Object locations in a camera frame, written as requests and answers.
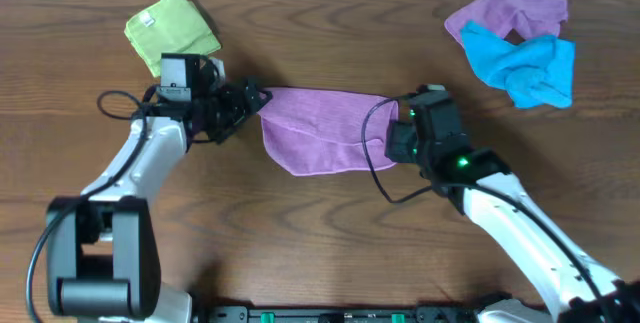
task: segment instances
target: blue cloth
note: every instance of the blue cloth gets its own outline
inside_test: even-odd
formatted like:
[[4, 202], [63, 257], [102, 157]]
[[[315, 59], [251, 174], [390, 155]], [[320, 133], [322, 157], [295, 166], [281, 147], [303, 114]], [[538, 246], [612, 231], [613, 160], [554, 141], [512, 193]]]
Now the blue cloth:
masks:
[[573, 42], [545, 35], [516, 46], [473, 21], [460, 35], [473, 72], [488, 86], [506, 90], [516, 108], [571, 106]]

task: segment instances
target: folded green cloth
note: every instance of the folded green cloth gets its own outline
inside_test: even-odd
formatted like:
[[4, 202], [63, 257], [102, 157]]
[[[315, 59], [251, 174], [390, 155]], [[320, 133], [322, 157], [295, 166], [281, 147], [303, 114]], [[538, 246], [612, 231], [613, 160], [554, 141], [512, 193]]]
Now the folded green cloth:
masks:
[[220, 49], [213, 32], [188, 0], [160, 0], [129, 19], [124, 34], [154, 77], [162, 73], [162, 53], [207, 55]]

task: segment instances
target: towel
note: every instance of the towel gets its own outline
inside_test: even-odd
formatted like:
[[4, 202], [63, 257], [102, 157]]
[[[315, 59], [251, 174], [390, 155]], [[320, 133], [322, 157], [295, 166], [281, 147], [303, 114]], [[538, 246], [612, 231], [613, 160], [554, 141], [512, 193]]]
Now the towel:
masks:
[[[384, 100], [366, 94], [270, 88], [273, 99], [258, 114], [269, 156], [294, 176], [369, 170], [360, 131], [369, 110]], [[398, 104], [380, 107], [367, 124], [367, 148], [376, 170], [395, 163], [384, 155], [387, 128]]]
[[571, 106], [575, 44], [545, 35], [513, 45], [473, 21], [460, 31], [473, 72], [517, 108]]
[[453, 13], [445, 28], [460, 45], [460, 30], [470, 20], [504, 38], [515, 29], [525, 40], [560, 34], [560, 22], [569, 19], [567, 0], [475, 0]]
[[160, 0], [134, 15], [124, 34], [154, 77], [162, 71], [162, 53], [207, 55], [220, 49], [195, 5], [188, 0]]

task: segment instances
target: cable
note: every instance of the cable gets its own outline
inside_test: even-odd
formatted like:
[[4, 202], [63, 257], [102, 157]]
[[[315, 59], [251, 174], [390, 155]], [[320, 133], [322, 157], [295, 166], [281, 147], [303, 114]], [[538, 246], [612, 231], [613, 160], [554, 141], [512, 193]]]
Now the cable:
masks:
[[40, 253], [42, 252], [42, 249], [44, 248], [44, 244], [46, 243], [47, 239], [49, 238], [51, 233], [53, 233], [53, 231], [56, 228], [58, 228], [58, 226], [60, 225], [60, 223], [62, 223], [64, 218], [67, 215], [69, 215], [71, 212], [73, 212], [80, 204], [87, 202], [91, 196], [111, 187], [115, 182], [120, 180], [120, 178], [122, 178], [122, 176], [127, 172], [127, 170], [135, 162], [136, 158], [138, 158], [138, 155], [142, 151], [142, 147], [144, 146], [145, 141], [147, 140], [148, 133], [147, 133], [146, 107], [142, 104], [142, 102], [140, 102], [136, 97], [134, 97], [130, 93], [127, 93], [124, 91], [103, 92], [102, 94], [100, 94], [100, 96], [98, 96], [98, 99], [96, 101], [96, 104], [98, 105], [98, 109], [107, 117], [114, 118], [114, 119], [123, 119], [123, 118], [119, 116], [115, 116], [111, 113], [108, 113], [102, 108], [102, 99], [104, 99], [104, 97], [109, 95], [125, 96], [130, 100], [132, 100], [138, 106], [138, 108], [140, 109], [140, 113], [142, 115], [142, 131], [140, 132], [140, 138], [138, 139], [138, 143], [135, 145], [135, 147], [131, 151], [131, 154], [129, 155], [127, 160], [124, 162], [122, 167], [120, 167], [120, 169], [113, 176], [111, 176], [111, 178], [109, 178], [105, 184], [81, 195], [77, 203], [70, 204], [63, 211], [58, 213], [58, 215], [56, 215], [55, 218], [53, 218], [53, 220], [51, 220], [51, 222], [44, 229], [44, 231], [42, 232], [42, 235], [40, 235], [40, 238], [38, 239], [38, 242], [36, 243], [36, 246], [33, 250], [31, 261], [29, 262], [29, 268], [27, 269], [27, 280], [26, 280], [26, 289], [25, 289], [26, 300], [27, 300], [27, 311], [29, 313], [29, 316], [31, 316], [31, 319], [37, 323], [42, 322], [42, 319], [38, 316], [38, 313], [36, 312], [35, 306], [33, 304], [33, 276], [35, 273], [36, 264], [38, 263], [38, 257], [40, 256]]
[[582, 265], [582, 263], [580, 263], [578, 258], [576, 258], [576, 256], [564, 244], [564, 242], [562, 242], [562, 240], [560, 240], [560, 238], [558, 238], [558, 236], [549, 227], [547, 227], [547, 225], [540, 218], [538, 218], [535, 214], [531, 213], [522, 203], [514, 200], [513, 198], [511, 198], [511, 197], [509, 197], [509, 196], [507, 196], [507, 195], [505, 195], [505, 194], [503, 194], [501, 192], [498, 192], [498, 191], [490, 189], [490, 188], [482, 187], [482, 186], [479, 186], [477, 184], [440, 183], [438, 185], [439, 185], [439, 187], [445, 187], [445, 188], [475, 189], [477, 191], [480, 191], [482, 193], [488, 194], [490, 196], [493, 196], [495, 198], [498, 198], [498, 199], [502, 200], [503, 202], [505, 202], [505, 203], [509, 204], [510, 206], [512, 206], [513, 208], [517, 209], [519, 212], [522, 212], [522, 214], [527, 216], [527, 218], [531, 219], [531, 221], [533, 223], [535, 223], [538, 226], [538, 228], [540, 228], [549, 237], [549, 239], [551, 239], [553, 241], [553, 243], [555, 243], [558, 246], [558, 248], [560, 248], [562, 253], [564, 253], [564, 255], [567, 257], [567, 259], [569, 259], [571, 264], [574, 265], [574, 267], [576, 268], [578, 273], [580, 273], [580, 276], [582, 277], [582, 279], [584, 279], [584, 281], [589, 286], [589, 289], [593, 293], [593, 296], [596, 298], [596, 300], [598, 300], [600, 302], [600, 309], [602, 310], [602, 315], [605, 318], [605, 322], [609, 322], [609, 323], [613, 323], [614, 322], [614, 320], [612, 318], [613, 316], [611, 314], [611, 311], [610, 311], [609, 307], [603, 301], [602, 294], [600, 293], [600, 290], [596, 286], [596, 284], [593, 281], [593, 279], [591, 279], [591, 276], [589, 275], [589, 272], [587, 271], [587, 269]]
[[362, 150], [364, 150], [364, 158], [367, 160], [367, 165], [369, 166], [369, 171], [371, 172], [371, 176], [373, 177], [373, 181], [376, 183], [376, 186], [378, 186], [378, 190], [380, 190], [380, 193], [382, 193], [382, 195], [387, 199], [387, 201], [391, 204], [400, 204], [400, 203], [404, 203], [406, 201], [408, 201], [409, 199], [412, 199], [414, 197], [419, 196], [422, 193], [428, 192], [431, 190], [431, 187], [424, 187], [421, 189], [418, 189], [417, 191], [403, 197], [400, 199], [391, 199], [391, 197], [389, 196], [389, 194], [387, 193], [386, 190], [384, 190], [384, 188], [382, 188], [382, 184], [380, 183], [380, 180], [378, 179], [378, 175], [376, 174], [376, 171], [373, 169], [373, 163], [371, 162], [371, 157], [369, 156], [369, 150], [367, 149], [367, 140], [366, 140], [366, 134], [367, 134], [367, 123], [369, 123], [369, 119], [371, 118], [371, 116], [373, 115], [373, 113], [375, 113], [375, 111], [378, 110], [378, 108], [382, 107], [383, 105], [393, 102], [393, 101], [398, 101], [401, 99], [406, 99], [408, 97], [408, 95], [403, 95], [403, 96], [399, 96], [399, 97], [395, 97], [395, 98], [387, 98], [381, 102], [379, 102], [378, 104], [374, 105], [373, 108], [371, 108], [369, 110], [369, 112], [367, 113], [367, 115], [364, 117], [364, 121], [362, 122], [362, 130], [360, 131], [360, 139], [361, 139], [361, 143], [362, 143]]

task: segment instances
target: fold in purple cloth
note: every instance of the fold in purple cloth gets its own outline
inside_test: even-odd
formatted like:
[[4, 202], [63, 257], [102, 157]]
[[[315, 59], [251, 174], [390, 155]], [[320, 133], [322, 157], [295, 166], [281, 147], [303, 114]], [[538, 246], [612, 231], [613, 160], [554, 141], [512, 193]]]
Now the fold in purple cloth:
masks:
[[[384, 100], [366, 94], [299, 88], [270, 88], [273, 99], [262, 117], [269, 156], [295, 176], [369, 170], [360, 142], [367, 112]], [[367, 124], [367, 148], [376, 170], [395, 163], [384, 155], [389, 121], [398, 104], [380, 107]]]
[[460, 30], [470, 21], [500, 38], [515, 29], [525, 40], [560, 34], [560, 22], [569, 19], [567, 0], [475, 0], [444, 22], [460, 45]]

